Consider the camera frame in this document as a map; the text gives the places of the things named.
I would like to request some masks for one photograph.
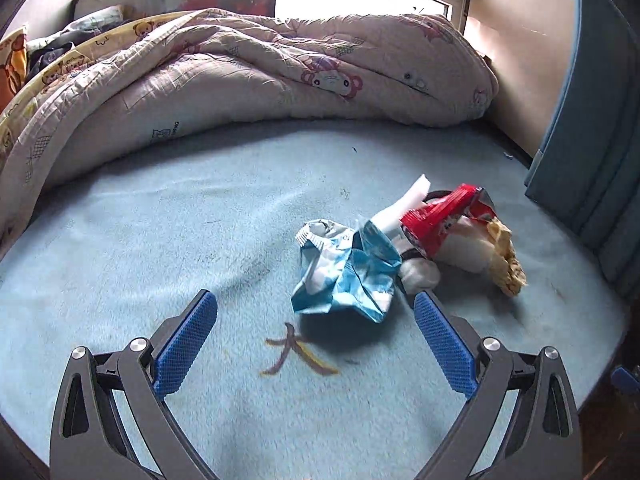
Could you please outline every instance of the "blue plastic wrapper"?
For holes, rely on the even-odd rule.
[[[291,295],[295,313],[352,308],[376,323],[385,318],[402,260],[372,222],[356,231],[331,220],[313,220],[296,240],[303,275]]]

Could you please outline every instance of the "cartoon print blanket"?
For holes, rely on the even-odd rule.
[[[448,126],[482,116],[496,92],[442,16],[207,9],[127,23],[59,58],[0,115],[0,258],[45,184],[158,140],[277,118]]]

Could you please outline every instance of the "gray fabric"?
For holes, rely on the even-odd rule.
[[[123,348],[208,288],[218,322],[167,403],[220,478],[412,478],[465,399],[406,301],[398,296],[374,324],[353,312],[296,316],[289,298],[300,278],[294,234],[306,220],[362,224],[423,172],[432,189],[489,190],[530,283],[510,300],[486,277],[441,265],[442,303],[510,349],[556,346],[580,406],[627,311],[594,258],[524,196],[526,168],[503,151],[469,125],[265,122],[153,146],[51,191],[0,263],[0,412],[47,460],[71,349]],[[290,352],[277,375],[262,376],[282,349],[264,340],[283,338],[285,322],[338,374],[319,375]],[[510,394],[479,466],[491,462],[513,403]]]
[[[574,65],[527,196],[578,234],[632,300],[640,286],[639,51],[609,0],[578,2]]]

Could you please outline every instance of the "silver screw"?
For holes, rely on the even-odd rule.
[[[494,337],[488,337],[484,341],[482,341],[482,346],[484,346],[487,350],[491,350],[495,352],[500,349],[500,341],[498,341]]]
[[[146,348],[146,339],[142,339],[139,337],[138,339],[134,339],[129,345],[134,352],[142,352]]]
[[[549,359],[558,359],[560,354],[558,353],[558,350],[556,350],[552,346],[548,346],[548,347],[545,348],[545,355]]]
[[[84,346],[77,346],[71,352],[71,357],[73,359],[80,359],[80,358],[84,357],[84,354],[86,354],[86,348]]]

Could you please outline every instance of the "red snack bag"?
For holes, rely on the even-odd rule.
[[[494,204],[483,187],[461,184],[448,195],[425,207],[407,212],[401,219],[402,231],[422,256],[433,258],[462,216],[488,223],[495,216]]]

